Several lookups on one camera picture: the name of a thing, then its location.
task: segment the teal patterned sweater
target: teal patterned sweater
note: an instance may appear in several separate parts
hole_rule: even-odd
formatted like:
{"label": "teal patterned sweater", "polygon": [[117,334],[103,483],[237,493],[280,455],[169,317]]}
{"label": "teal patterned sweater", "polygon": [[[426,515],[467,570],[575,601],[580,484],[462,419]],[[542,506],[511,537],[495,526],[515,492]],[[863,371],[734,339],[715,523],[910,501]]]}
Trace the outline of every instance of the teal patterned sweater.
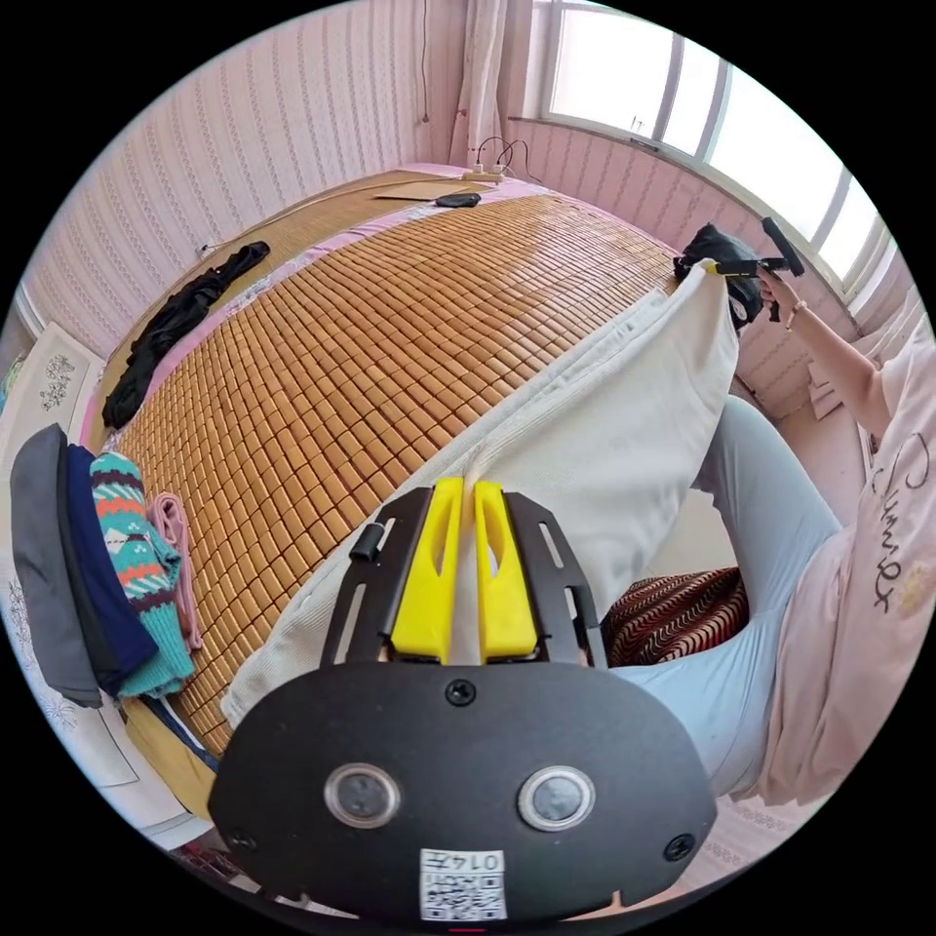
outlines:
{"label": "teal patterned sweater", "polygon": [[176,610],[181,556],[146,518],[143,480],[124,455],[110,451],[91,465],[97,519],[124,594],[159,651],[121,683],[118,697],[178,692],[194,668]]}

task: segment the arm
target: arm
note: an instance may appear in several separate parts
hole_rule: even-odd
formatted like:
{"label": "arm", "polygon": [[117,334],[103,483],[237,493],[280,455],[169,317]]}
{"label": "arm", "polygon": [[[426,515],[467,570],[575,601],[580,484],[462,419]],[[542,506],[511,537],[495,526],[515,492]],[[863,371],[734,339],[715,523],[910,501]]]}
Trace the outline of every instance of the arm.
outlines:
{"label": "arm", "polygon": [[880,439],[890,424],[890,412],[878,369],[808,306],[800,304],[797,308],[800,298],[788,283],[765,271],[759,275],[764,301],[776,299],[780,303],[780,318],[829,377],[848,411],[863,429]]}

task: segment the navy blue fabric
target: navy blue fabric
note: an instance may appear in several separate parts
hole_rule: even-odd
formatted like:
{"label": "navy blue fabric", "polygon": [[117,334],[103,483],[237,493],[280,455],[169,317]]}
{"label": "navy blue fabric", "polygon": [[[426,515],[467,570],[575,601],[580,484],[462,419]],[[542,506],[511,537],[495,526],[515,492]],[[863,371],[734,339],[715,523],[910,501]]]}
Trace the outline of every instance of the navy blue fabric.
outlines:
{"label": "navy blue fabric", "polygon": [[156,655],[156,642],[124,594],[123,586],[100,535],[98,511],[91,489],[91,463],[95,457],[81,446],[68,447],[68,519],[79,571],[91,604],[97,612],[107,645],[117,664],[117,673],[101,688],[115,696],[121,683]]}
{"label": "navy blue fabric", "polygon": [[140,696],[139,701],[142,702],[199,761],[205,764],[210,770],[213,770],[214,773],[217,773],[216,758],[192,740],[191,735],[173,716],[172,712],[169,711],[168,701],[165,699],[151,699],[148,696]]}

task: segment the device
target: device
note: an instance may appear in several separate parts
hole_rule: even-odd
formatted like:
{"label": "device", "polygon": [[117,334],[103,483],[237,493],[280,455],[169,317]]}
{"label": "device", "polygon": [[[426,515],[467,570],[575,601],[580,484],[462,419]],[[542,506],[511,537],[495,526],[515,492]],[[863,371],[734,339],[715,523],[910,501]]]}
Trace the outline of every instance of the device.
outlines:
{"label": "device", "polygon": [[[772,217],[766,217],[760,222],[760,226],[781,255],[767,256],[758,260],[729,260],[716,263],[715,272],[722,276],[740,276],[749,279],[758,275],[758,269],[766,270],[768,273],[789,270],[796,277],[802,276],[805,273],[802,261],[777,222]],[[780,321],[780,304],[776,300],[770,306],[770,321]]]}
{"label": "device", "polygon": [[[469,511],[480,666],[449,662]],[[319,669],[247,713],[209,812],[268,894],[407,932],[516,931],[615,891],[640,903],[717,814],[681,723],[608,670],[553,514],[491,482],[466,498],[461,478],[363,528]]]}
{"label": "device", "polygon": [[481,201],[477,192],[453,192],[436,199],[438,208],[474,208]]}

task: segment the window frame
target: window frame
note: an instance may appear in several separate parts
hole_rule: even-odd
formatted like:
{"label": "window frame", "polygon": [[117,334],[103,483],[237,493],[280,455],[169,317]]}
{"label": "window frame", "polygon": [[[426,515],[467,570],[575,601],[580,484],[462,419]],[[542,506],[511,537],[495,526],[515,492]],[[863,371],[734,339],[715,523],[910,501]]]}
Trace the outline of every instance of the window frame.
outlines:
{"label": "window frame", "polygon": [[877,268],[880,259],[886,251],[887,244],[890,240],[890,233],[884,225],[880,214],[878,214],[861,251],[852,263],[851,268],[841,277],[820,255],[819,252],[822,250],[836,221],[839,219],[842,207],[844,206],[845,197],[848,194],[848,185],[852,179],[851,172],[849,172],[848,169],[844,166],[842,167],[838,185],[836,186],[829,207],[826,209],[815,234],[813,234],[811,238],[806,239],[787,222],[783,216],[771,209],[764,201],[758,198],[757,195],[712,166],[710,161],[715,151],[716,143],[718,142],[719,132],[722,128],[722,121],[724,120],[724,114],[727,110],[731,93],[731,78],[734,72],[734,65],[724,58],[719,57],[718,75],[712,95],[712,103],[709,107],[709,114],[702,131],[702,137],[699,140],[699,145],[695,153],[684,153],[675,146],[663,142],[663,136],[666,134],[667,126],[673,113],[673,105],[680,83],[683,50],[685,48],[685,39],[682,36],[678,35],[676,32],[673,33],[670,67],[663,91],[663,98],[660,101],[660,109],[653,130],[650,135],[647,136],[634,131],[625,130],[622,127],[601,124],[596,121],[576,117],[573,114],[564,114],[552,110],[553,94],[556,90],[556,83],[559,77],[558,66],[560,43],[562,39],[563,13],[566,10],[573,10],[601,14],[602,16],[627,17],[631,20],[641,20],[642,18],[636,17],[630,13],[625,13],[622,10],[582,3],[579,2],[579,0],[533,0],[533,3],[535,7],[547,8],[547,23],[546,29],[544,30],[546,47],[541,53],[543,67],[540,72],[540,87],[536,98],[538,100],[538,113],[535,115],[535,119],[542,123],[571,127],[586,133],[597,134],[602,137],[609,137],[614,140],[636,145],[641,149],[654,153],[658,158],[666,162],[700,176],[729,197],[740,202],[749,211],[761,217],[770,215],[779,221],[784,229],[784,233],[789,237],[793,246],[835,290],[844,303],[850,303],[857,296],[862,287],[873,275],[874,270]]}

